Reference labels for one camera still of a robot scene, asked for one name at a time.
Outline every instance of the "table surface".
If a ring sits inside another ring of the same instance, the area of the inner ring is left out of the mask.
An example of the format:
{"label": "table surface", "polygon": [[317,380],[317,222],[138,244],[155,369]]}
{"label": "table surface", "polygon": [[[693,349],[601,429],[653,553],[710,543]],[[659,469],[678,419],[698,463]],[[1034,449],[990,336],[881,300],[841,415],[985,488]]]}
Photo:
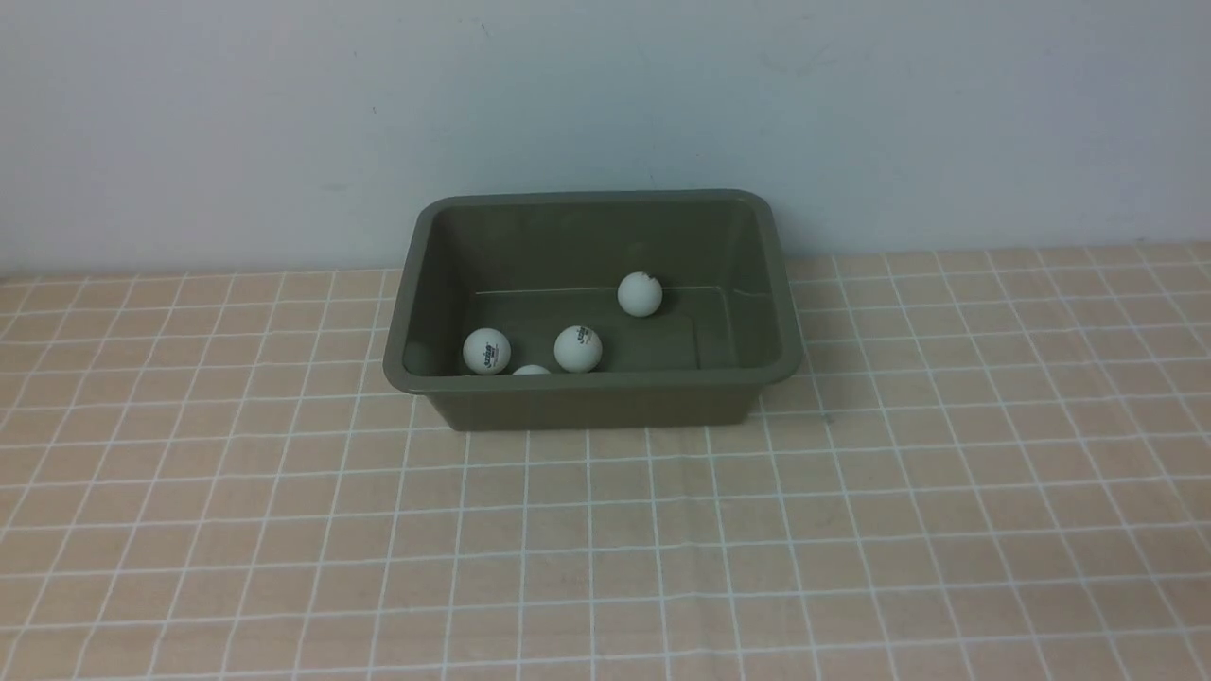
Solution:
{"label": "table surface", "polygon": [[787,268],[746,423],[470,436],[397,270],[0,282],[0,679],[1207,679],[1211,244]]}

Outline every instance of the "olive green plastic tub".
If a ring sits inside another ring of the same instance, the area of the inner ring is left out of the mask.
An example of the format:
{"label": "olive green plastic tub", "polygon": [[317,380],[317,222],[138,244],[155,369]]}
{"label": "olive green plastic tub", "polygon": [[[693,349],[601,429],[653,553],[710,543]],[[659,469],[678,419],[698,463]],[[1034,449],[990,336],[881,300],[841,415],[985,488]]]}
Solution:
{"label": "olive green plastic tub", "polygon": [[[616,287],[664,285],[649,317]],[[555,338],[589,326],[591,373],[563,373]],[[512,345],[506,370],[475,376],[463,339]],[[429,397],[455,430],[725,424],[803,356],[769,205],[745,191],[620,191],[444,199],[417,221],[383,368]],[[538,364],[546,376],[511,376]]]}

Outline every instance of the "white wall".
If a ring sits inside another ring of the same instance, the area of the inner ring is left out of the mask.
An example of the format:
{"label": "white wall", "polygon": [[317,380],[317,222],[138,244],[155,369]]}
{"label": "white wall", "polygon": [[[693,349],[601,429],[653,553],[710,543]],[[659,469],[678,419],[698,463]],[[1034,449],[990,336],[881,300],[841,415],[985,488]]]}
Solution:
{"label": "white wall", "polygon": [[461,193],[790,251],[1211,234],[1207,0],[7,0],[0,270],[400,262]]}

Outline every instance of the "white ping pong ball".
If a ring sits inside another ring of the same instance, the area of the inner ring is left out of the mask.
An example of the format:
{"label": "white ping pong ball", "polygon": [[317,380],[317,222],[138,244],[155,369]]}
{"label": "white ping pong ball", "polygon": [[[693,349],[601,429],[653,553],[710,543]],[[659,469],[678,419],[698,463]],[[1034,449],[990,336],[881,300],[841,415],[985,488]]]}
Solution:
{"label": "white ping pong ball", "polygon": [[509,366],[512,347],[505,334],[495,328],[472,331],[463,342],[463,361],[480,376],[500,373]]}
{"label": "white ping pong ball", "polygon": [[522,367],[517,367],[517,371],[513,372],[513,376],[539,376],[543,373],[551,373],[551,372],[547,371],[545,366],[526,365]]}
{"label": "white ping pong ball", "polygon": [[656,277],[632,271],[618,285],[618,304],[631,316],[648,316],[660,308],[665,293]]}
{"label": "white ping pong ball", "polygon": [[602,361],[602,339],[587,326],[569,326],[555,339],[555,361],[570,373],[592,371]]}

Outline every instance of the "plastic tub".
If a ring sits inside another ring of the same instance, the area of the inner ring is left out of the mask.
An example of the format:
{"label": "plastic tub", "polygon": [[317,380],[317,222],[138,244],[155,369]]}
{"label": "plastic tub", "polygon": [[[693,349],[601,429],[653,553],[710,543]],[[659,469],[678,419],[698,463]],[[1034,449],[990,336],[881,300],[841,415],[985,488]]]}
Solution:
{"label": "plastic tub", "polygon": [[[664,285],[649,317],[616,287]],[[555,338],[589,326],[591,373],[563,373]],[[510,339],[498,376],[463,364],[480,327]],[[383,368],[454,430],[725,424],[803,356],[769,205],[745,191],[621,191],[444,199],[417,221]],[[552,371],[511,376],[528,364]]]}

